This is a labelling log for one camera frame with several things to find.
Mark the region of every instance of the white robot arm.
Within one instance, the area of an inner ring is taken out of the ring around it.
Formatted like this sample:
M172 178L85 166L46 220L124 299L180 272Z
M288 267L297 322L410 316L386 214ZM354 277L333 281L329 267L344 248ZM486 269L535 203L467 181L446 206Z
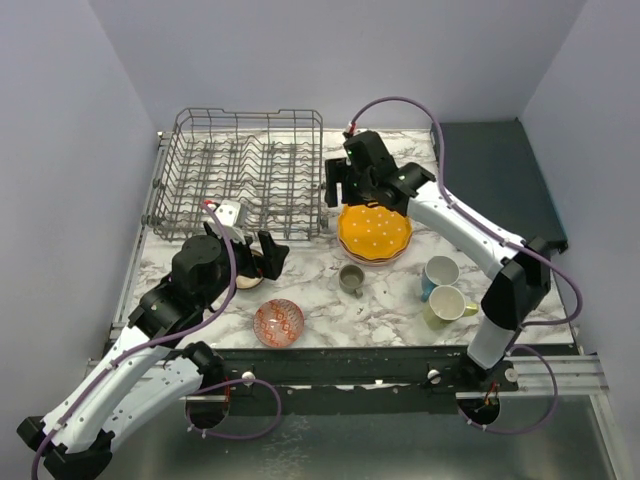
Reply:
M242 206L232 201L221 206L219 228L232 239L238 274L277 279L289 247L276 245L268 232L261 231L262 255L254 255L252 238L244 237L240 229ZM189 238L173 257L171 273L143 295L128 326L91 374L58 407L44 417L28 417L18 427L23 441L42 453L56 480L96 478L113 452L147 420L171 402L225 380L222 359L204 342L175 350L180 334L202 322L204 311L231 281L219 228L206 223L204 228L206 235ZM146 346L150 341L155 346ZM124 358L131 351L135 353ZM163 359L162 370L154 370L149 380L136 385Z
M348 136L347 158L326 161L325 201L337 206L337 183L342 203L380 204L432 228L465 252L493 283L482 300L486 318L469 345L463 371L470 379L485 376L504 356L524 318L551 287L550 270L506 243L522 245L545 258L551 248L536 237L525 241L495 225L449 193L471 218L506 239L503 244L483 232L447 203L433 174L415 163L398 167L380 136L365 131Z

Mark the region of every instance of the yellow plate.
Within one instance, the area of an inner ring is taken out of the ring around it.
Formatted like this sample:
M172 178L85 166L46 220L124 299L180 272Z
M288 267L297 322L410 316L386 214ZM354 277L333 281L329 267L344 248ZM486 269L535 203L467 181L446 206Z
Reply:
M411 240L411 221L384 207L346 206L338 217L338 238L367 260L389 259Z

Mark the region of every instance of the screw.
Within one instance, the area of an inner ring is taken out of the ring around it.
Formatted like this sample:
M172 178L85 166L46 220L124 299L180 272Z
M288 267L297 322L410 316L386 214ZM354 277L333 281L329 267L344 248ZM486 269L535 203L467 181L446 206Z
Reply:
M249 387L251 385L253 385L253 380L256 379L256 376L253 374L253 372L247 370L246 372L244 372L242 374L242 379L243 380L247 380L246 382L244 382L244 384Z
M516 372L514 368L507 368L504 371L504 378L506 378L511 383L515 383L518 381L518 372Z
M427 380L433 385L437 385L440 383L440 380L442 380L442 377L440 376L440 372L434 368L427 373Z

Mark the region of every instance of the cable connector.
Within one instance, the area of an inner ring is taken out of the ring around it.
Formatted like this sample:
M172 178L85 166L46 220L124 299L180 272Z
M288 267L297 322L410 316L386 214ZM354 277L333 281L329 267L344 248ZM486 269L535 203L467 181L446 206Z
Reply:
M347 125L347 128L344 129L344 132L342 132L342 136L348 140L351 137L353 137L353 134L355 131L356 131L356 124L349 123L349 125Z

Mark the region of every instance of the metal rack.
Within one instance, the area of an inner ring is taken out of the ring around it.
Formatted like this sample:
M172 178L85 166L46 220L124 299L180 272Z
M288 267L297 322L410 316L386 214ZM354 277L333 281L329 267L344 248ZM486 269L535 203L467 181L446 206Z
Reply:
M186 108L173 128L149 217L165 240L199 231L205 199L245 204L245 231L276 240L320 232L322 117L315 110L272 113Z

